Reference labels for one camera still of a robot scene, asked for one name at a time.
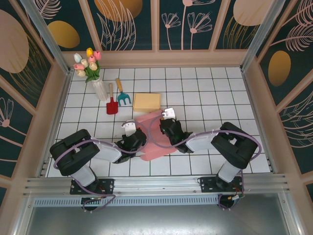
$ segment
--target pink towel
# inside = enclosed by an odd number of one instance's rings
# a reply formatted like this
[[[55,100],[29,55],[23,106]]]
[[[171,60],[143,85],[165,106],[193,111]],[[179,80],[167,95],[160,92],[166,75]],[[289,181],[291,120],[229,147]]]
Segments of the pink towel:
[[[149,114],[137,117],[135,120],[137,122],[140,122],[141,124],[143,124],[148,129],[152,119],[154,119],[155,117],[161,115],[162,112],[163,112],[162,110],[158,110],[158,111],[155,111],[153,113],[149,113]],[[148,135],[148,133],[146,133],[143,128],[141,130],[146,135]],[[171,146],[171,143],[170,143],[169,139],[167,138],[167,136],[162,134],[162,132],[160,130],[160,120],[156,120],[152,124],[150,132],[151,132],[151,135],[152,135],[153,139],[158,144],[161,144],[161,145],[164,145],[164,146]],[[140,157],[144,161],[151,161],[153,159],[162,157],[164,155],[168,155],[170,153],[174,153],[176,150],[177,149],[174,148],[174,147],[173,148],[160,148],[160,147],[156,146],[154,143],[152,143],[152,141],[150,140],[150,141],[148,141],[147,146],[142,151],[145,154],[141,155]]]

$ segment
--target flower illustration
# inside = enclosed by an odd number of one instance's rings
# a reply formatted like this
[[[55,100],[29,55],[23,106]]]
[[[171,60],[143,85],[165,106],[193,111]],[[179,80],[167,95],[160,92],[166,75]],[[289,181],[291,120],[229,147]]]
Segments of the flower illustration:
[[[168,46],[170,47],[170,50],[171,50],[172,48],[171,48],[171,43],[170,43],[170,37],[168,35],[168,29],[180,26],[180,21],[178,21],[179,18],[177,16],[177,13],[175,13],[175,14],[170,13],[170,14],[168,14],[168,16],[166,13],[164,13],[164,14],[162,14],[162,20],[163,20],[163,23],[166,27],[167,42],[168,42]]]
[[[181,49],[184,50],[184,23],[185,23],[185,15],[186,8],[193,5],[207,5],[214,3],[215,0],[182,0],[182,4],[184,4],[184,12],[182,14],[182,26],[181,26]]]
[[[14,102],[8,99],[5,104],[4,98],[0,98],[0,126],[8,127],[10,125],[10,118],[12,116]]]
[[[195,18],[195,13],[188,14],[188,24],[191,32],[190,39],[190,49],[192,50],[192,38],[195,33],[202,33],[212,30],[212,25],[209,24],[211,19],[209,17],[210,13],[203,14],[199,13]]]

